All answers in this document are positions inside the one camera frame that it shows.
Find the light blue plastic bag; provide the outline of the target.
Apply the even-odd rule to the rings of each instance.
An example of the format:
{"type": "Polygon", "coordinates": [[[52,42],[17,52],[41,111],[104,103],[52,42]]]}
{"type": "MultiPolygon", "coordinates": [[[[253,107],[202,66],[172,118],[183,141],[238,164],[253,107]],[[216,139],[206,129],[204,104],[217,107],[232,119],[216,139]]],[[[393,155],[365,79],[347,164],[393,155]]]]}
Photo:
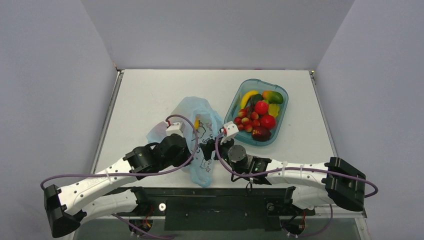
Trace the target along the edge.
{"type": "MultiPolygon", "coordinates": [[[[209,102],[196,96],[183,98],[171,115],[173,117],[168,120],[171,124],[175,122],[183,122],[185,124],[183,137],[190,151],[194,149],[195,143],[203,144],[210,139],[214,139],[218,135],[219,128],[223,126],[223,119],[213,110],[209,102]],[[193,125],[195,120],[198,120],[199,128],[197,130],[192,128],[190,123],[174,115],[181,115],[187,118],[193,125]]],[[[205,160],[204,154],[200,146],[198,146],[190,164],[182,167],[179,171],[187,173],[194,184],[206,188],[213,181],[213,168],[213,161],[205,160]]]]}

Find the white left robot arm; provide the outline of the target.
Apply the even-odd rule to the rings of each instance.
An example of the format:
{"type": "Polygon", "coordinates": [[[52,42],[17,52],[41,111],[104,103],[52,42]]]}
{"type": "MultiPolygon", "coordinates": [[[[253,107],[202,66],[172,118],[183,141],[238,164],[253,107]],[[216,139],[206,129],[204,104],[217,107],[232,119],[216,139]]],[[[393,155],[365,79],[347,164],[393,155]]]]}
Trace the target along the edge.
{"type": "Polygon", "coordinates": [[[53,238],[64,237],[77,230],[83,222],[104,215],[134,212],[143,215],[149,201],[140,193],[126,190],[109,195],[126,184],[150,176],[168,174],[188,165],[196,149],[189,149],[186,139],[176,133],[161,142],[135,147],[117,162],[96,174],[66,186],[40,184],[44,194],[44,209],[53,238]]]}

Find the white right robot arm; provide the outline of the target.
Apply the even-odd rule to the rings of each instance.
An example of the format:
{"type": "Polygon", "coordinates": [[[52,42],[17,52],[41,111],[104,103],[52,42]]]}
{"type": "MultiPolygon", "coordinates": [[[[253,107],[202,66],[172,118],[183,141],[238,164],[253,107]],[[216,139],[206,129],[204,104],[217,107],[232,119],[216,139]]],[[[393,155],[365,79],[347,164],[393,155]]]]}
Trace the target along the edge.
{"type": "Polygon", "coordinates": [[[366,175],[340,157],[300,164],[247,154],[233,140],[216,144],[210,139],[199,146],[205,159],[221,160],[236,179],[251,185],[293,187],[291,194],[282,199],[282,207],[289,214],[330,204],[352,212],[364,210],[366,175]]]}

